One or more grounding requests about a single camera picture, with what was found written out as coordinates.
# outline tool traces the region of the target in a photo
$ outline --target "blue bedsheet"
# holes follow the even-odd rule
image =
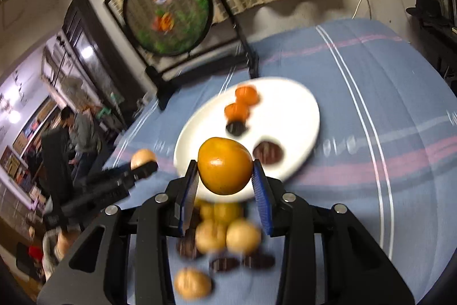
[[[379,22],[334,21],[269,37],[254,48],[262,77],[294,79],[319,104],[314,153],[286,183],[287,190],[316,206],[346,204],[419,301],[457,246],[456,97],[419,52]],[[183,88],[164,112],[151,102],[106,166],[127,162],[147,147],[158,155],[160,171],[140,181],[120,202],[122,208],[138,206],[165,189],[177,176],[173,152],[184,124],[207,100],[247,79],[245,69],[213,76]],[[251,213],[255,218],[252,205]],[[283,240],[266,244],[276,254],[275,270],[218,277],[215,293],[196,304],[273,305]],[[174,274],[184,264],[173,246],[169,251]],[[207,270],[207,260],[196,266]],[[176,301],[184,303],[178,296]]]

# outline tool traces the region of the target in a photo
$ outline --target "white plate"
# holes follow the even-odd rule
[[[241,137],[233,137],[225,131],[224,108],[235,101],[235,90],[243,84],[255,86],[260,103],[250,108],[246,121],[248,130]],[[178,174],[184,176],[189,162],[197,159],[200,146],[210,137],[234,139],[251,154],[260,141],[272,139],[283,148],[284,158],[278,164],[263,168],[266,176],[285,181],[299,169],[313,149],[319,123],[316,99],[305,86],[279,77],[252,79],[213,97],[195,112],[178,137],[173,163]],[[253,196],[251,181],[233,195],[214,194],[201,181],[197,189],[198,198],[211,202],[239,202]]]

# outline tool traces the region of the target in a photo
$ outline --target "black hat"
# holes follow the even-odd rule
[[[406,12],[428,23],[435,23],[441,26],[450,24],[450,21],[443,17],[438,0],[416,0],[416,7],[406,9]]]

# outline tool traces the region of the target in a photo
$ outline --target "round painted screen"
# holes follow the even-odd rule
[[[195,48],[213,20],[211,0],[124,0],[127,30],[147,51],[176,56]]]

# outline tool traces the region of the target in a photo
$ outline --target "shelf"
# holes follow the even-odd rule
[[[27,142],[27,145],[26,147],[24,148],[24,150],[22,151],[21,153],[21,158],[24,157],[24,154],[27,152],[27,149],[28,147],[30,146],[30,144],[35,140],[35,138],[40,134],[40,131],[41,131],[41,128],[46,124],[47,120],[50,118],[50,116],[54,113],[54,111],[56,109],[58,109],[59,107],[56,105],[53,107],[53,109],[49,112],[49,114],[44,118],[44,120],[40,123],[40,125],[37,127],[37,129],[35,130],[35,132],[33,133],[33,135],[30,137],[30,140]]]
[[[30,196],[14,182],[2,167],[0,167],[0,181],[27,209],[33,210],[33,201]]]

